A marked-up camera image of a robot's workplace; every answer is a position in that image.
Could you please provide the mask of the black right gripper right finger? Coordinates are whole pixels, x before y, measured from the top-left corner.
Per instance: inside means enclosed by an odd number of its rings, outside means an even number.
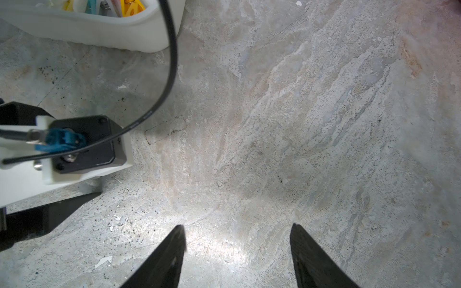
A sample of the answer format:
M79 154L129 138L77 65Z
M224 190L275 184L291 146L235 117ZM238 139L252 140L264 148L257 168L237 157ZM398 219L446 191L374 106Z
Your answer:
M293 224L289 239L299 288L359 288L301 225Z

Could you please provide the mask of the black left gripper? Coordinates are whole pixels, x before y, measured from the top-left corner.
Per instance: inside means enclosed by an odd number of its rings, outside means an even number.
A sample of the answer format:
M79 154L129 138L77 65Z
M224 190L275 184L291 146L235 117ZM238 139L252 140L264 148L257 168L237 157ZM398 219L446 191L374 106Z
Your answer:
M28 104L9 102L1 104L2 126L35 126L37 116L50 116L44 109ZM62 201L7 213L1 208L1 251L12 248L15 243L45 236L57 228L82 205L101 195L89 193Z

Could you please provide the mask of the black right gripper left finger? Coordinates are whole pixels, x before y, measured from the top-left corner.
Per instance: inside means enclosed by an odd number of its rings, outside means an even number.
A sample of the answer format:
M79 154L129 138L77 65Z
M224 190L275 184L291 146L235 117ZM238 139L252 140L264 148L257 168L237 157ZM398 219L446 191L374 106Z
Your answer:
M183 225L175 226L122 288L177 288L187 250Z

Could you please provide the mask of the yellow clothespin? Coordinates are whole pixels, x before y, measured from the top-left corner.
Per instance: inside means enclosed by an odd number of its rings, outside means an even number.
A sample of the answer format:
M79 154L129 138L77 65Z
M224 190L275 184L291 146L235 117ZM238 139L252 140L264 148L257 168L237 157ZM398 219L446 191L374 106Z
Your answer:
M66 12L73 12L74 11L73 3L74 3L73 0L67 0L66 2L63 3L62 9Z
M145 11L145 6L141 0L121 0L120 5L123 18L134 16Z

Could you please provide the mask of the teal clothespin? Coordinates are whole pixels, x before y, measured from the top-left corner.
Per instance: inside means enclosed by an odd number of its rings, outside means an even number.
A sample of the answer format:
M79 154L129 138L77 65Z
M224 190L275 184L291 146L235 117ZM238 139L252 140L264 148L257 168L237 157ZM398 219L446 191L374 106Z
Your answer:
M85 13L98 15L99 12L100 12L100 1L99 0L88 0Z

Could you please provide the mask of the pink clothespin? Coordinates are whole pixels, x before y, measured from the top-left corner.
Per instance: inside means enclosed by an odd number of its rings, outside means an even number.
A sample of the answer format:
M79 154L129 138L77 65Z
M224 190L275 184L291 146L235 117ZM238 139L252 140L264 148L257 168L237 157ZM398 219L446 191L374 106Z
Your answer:
M116 14L118 18L122 18L122 11L121 11L121 2L120 0L110 0L108 1L110 9Z

